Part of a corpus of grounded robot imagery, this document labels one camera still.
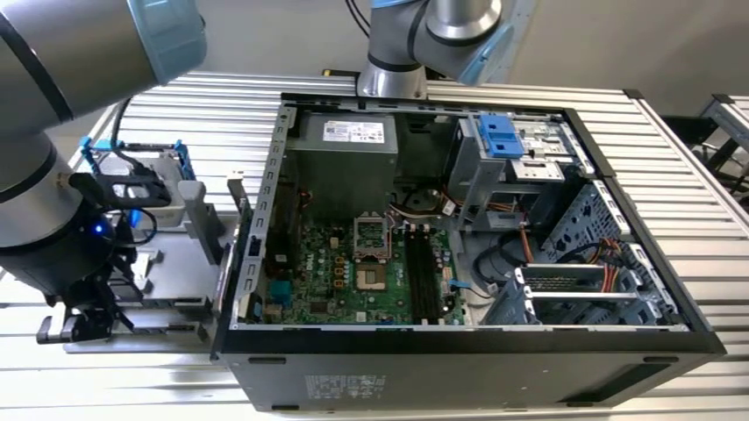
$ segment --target orange wire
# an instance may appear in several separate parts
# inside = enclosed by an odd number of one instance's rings
[[[601,292],[606,292],[607,286],[609,286],[609,265],[603,265],[603,285],[601,286]]]
[[[614,282],[617,281],[617,276],[618,276],[618,274],[619,274],[619,268],[615,268],[614,271],[613,271],[610,280],[609,280],[609,292],[613,291],[613,284],[614,284]]]
[[[527,236],[526,236],[526,228],[523,226],[519,227],[519,238],[523,242],[523,254],[526,255],[527,263],[534,262],[534,255],[530,253],[530,245],[527,244]]]

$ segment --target aluminum extrusion table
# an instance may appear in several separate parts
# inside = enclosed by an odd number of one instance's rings
[[[243,185],[254,200],[280,92],[347,96],[354,95],[355,85],[352,79],[338,77],[192,73],[136,96],[120,137],[144,143],[181,139],[189,146],[197,178],[208,189],[205,201],[215,203],[219,211],[231,212],[224,177],[232,170],[244,172]],[[450,82],[431,82],[428,93],[436,101],[577,109],[727,355],[611,410],[320,413],[294,417],[746,419],[749,217],[647,103],[621,90],[509,85],[467,88]],[[749,98],[742,101],[749,107]],[[108,136],[112,116],[113,107],[89,134],[93,139]],[[79,153],[71,164],[80,164]],[[0,282],[4,287],[16,283],[9,278],[7,275]],[[68,407],[51,409],[56,417],[153,417],[163,411],[171,418],[239,419],[252,414],[231,373],[211,366],[204,354],[68,355],[59,346],[37,346],[33,334],[48,309],[39,294],[28,289],[11,294],[9,290],[13,288],[3,288],[5,295],[0,296],[0,303],[11,304],[0,310],[0,381],[5,385],[0,408],[35,408],[44,415],[44,407]]]

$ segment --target wire bundle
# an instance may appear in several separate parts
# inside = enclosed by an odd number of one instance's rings
[[[617,242],[613,239],[602,239],[601,242],[602,242],[602,244],[605,244],[609,247],[609,249],[605,251],[605,253],[610,257],[613,257],[614,254],[618,257],[621,257],[621,247],[617,244]],[[599,251],[597,252],[597,254],[601,254],[602,247],[599,247],[598,250]],[[617,276],[618,275],[619,275],[619,268],[610,265],[607,262],[603,262],[603,284],[602,284],[601,292],[611,292],[613,291],[613,286],[614,286],[614,283],[617,281]]]

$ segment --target robotic arm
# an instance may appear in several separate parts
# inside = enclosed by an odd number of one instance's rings
[[[65,305],[40,342],[107,338],[132,327],[109,284],[132,280],[132,233],[43,131],[197,66],[201,18],[189,0],[0,0],[0,38],[0,267]]]
[[[360,96],[426,98],[428,66],[466,85],[498,69],[513,39],[501,0],[372,0]]]
[[[501,0],[374,0],[359,95],[424,98],[423,65],[483,83],[511,38],[501,12]],[[136,259],[128,221],[104,213],[136,208],[112,206],[43,131],[196,67],[204,22],[195,0],[0,0],[0,38],[0,267],[64,303],[40,343],[103,339],[117,320],[132,329],[112,279],[132,282]]]

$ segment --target blue tab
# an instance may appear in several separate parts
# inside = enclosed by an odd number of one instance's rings
[[[526,153],[523,142],[515,134],[515,127],[507,116],[479,115],[479,134],[488,145],[490,157],[515,159]]]
[[[460,282],[456,279],[450,279],[450,285],[456,288],[470,289],[470,284],[467,282]]]
[[[398,4],[404,4],[414,1],[415,0],[372,0],[372,9],[396,6]]]
[[[192,170],[192,162],[189,161],[189,151],[187,150],[187,145],[181,140],[175,143],[175,151],[179,155],[179,163],[183,168],[183,177],[185,180],[195,180],[195,171]]]
[[[129,217],[128,217],[129,226],[135,228],[141,218],[143,218],[143,212],[140,212],[140,210],[131,210]]]

